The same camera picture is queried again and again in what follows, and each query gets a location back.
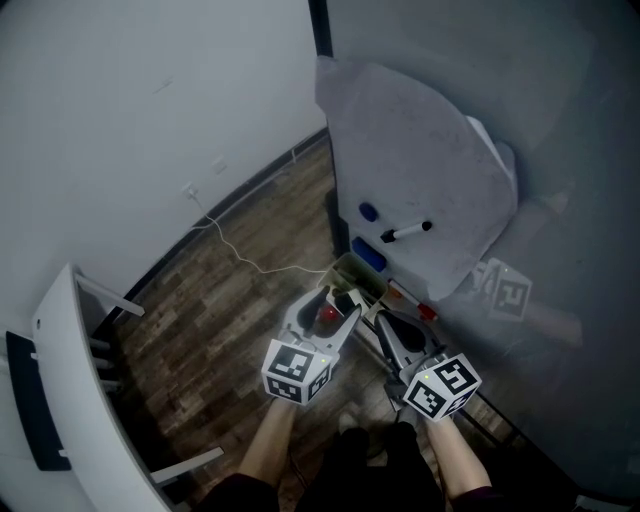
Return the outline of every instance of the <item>white furniture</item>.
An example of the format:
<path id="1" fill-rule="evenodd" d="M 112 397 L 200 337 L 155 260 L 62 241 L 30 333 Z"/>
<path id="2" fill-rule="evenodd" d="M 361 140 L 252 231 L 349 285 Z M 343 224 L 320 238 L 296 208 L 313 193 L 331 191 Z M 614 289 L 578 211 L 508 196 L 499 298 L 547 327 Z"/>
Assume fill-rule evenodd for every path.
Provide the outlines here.
<path id="1" fill-rule="evenodd" d="M 67 265 L 32 319 L 40 376 L 51 416 L 73 471 L 101 512 L 174 510 L 160 483 L 220 456 L 215 448 L 189 461 L 158 471 L 145 468 L 122 430 L 91 355 L 77 287 L 106 298 L 122 309 L 144 310 L 76 274 Z"/>

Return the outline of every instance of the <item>white cube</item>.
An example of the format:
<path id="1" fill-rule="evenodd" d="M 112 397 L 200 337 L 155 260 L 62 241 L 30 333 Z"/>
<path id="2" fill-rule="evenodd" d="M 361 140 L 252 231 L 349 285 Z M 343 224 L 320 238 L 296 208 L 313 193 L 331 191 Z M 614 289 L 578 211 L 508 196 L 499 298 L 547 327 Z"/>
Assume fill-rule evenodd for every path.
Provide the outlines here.
<path id="1" fill-rule="evenodd" d="M 271 340 L 262 365 L 264 389 L 270 395 L 306 405 L 331 379 L 332 360 L 321 352 Z"/>
<path id="2" fill-rule="evenodd" d="M 466 404 L 480 384 L 482 379 L 460 354 L 416 374 L 403 399 L 423 416 L 438 421 Z"/>

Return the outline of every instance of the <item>electrical outlet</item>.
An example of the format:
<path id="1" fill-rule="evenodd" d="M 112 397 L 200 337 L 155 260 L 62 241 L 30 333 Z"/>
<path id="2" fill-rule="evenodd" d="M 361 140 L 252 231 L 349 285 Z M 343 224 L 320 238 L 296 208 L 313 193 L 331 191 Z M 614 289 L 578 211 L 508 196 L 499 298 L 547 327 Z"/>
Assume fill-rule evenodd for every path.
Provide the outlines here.
<path id="1" fill-rule="evenodd" d="M 222 174 L 222 172 L 227 168 L 227 162 L 225 162 L 223 156 L 219 156 L 216 158 L 211 164 L 211 169 L 216 174 Z"/>
<path id="2" fill-rule="evenodd" d="M 182 195 L 187 199 L 191 199 L 198 195 L 198 189 L 193 186 L 193 183 L 189 182 L 181 189 Z"/>

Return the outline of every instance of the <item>black pants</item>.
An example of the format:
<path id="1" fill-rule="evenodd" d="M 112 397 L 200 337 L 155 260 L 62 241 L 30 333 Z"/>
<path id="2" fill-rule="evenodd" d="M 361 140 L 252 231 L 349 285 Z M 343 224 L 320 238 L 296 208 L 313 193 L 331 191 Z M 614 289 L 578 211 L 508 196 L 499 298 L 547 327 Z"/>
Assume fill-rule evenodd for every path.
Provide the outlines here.
<path id="1" fill-rule="evenodd" d="M 438 484 L 420 453 L 408 423 L 393 425 L 386 437 L 387 466 L 367 467 L 369 434 L 347 430 L 326 453 L 318 476 L 296 512 L 337 510 L 444 510 Z"/>

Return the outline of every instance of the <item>gray wall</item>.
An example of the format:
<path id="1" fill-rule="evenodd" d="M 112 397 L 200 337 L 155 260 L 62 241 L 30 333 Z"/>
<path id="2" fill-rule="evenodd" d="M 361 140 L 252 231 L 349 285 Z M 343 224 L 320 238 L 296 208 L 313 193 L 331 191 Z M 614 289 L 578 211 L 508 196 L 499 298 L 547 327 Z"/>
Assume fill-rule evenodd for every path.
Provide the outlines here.
<path id="1" fill-rule="evenodd" d="M 336 58 L 422 81 L 515 150 L 526 216 L 487 257 L 533 280 L 542 323 L 566 320 L 571 343 L 549 324 L 488 322 L 455 296 L 438 309 L 485 391 L 579 484 L 637 495 L 638 14 L 624 0 L 328 6 Z"/>

